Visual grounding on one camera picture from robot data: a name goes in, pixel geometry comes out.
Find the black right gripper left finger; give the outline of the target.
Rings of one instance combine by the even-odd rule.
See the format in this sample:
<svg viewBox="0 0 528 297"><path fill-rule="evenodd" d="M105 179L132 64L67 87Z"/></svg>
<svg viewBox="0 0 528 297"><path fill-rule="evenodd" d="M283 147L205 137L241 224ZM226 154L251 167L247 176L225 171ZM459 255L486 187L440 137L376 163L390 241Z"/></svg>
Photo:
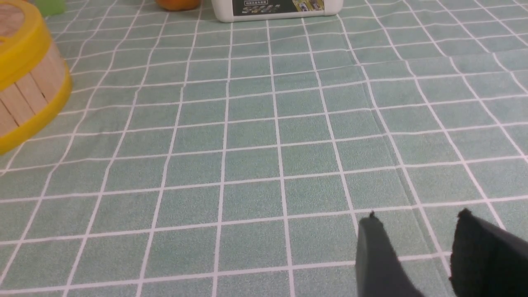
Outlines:
<svg viewBox="0 0 528 297"><path fill-rule="evenodd" d="M422 297L408 278L384 225L370 212L358 222L356 286L359 297Z"/></svg>

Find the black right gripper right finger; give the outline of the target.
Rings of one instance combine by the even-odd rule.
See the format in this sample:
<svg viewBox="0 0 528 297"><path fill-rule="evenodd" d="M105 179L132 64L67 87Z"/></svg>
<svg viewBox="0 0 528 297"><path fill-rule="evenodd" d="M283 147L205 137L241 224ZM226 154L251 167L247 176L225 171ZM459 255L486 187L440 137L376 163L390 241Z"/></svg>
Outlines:
<svg viewBox="0 0 528 297"><path fill-rule="evenodd" d="M526 297L528 243L463 209L458 214L450 270L457 297Z"/></svg>

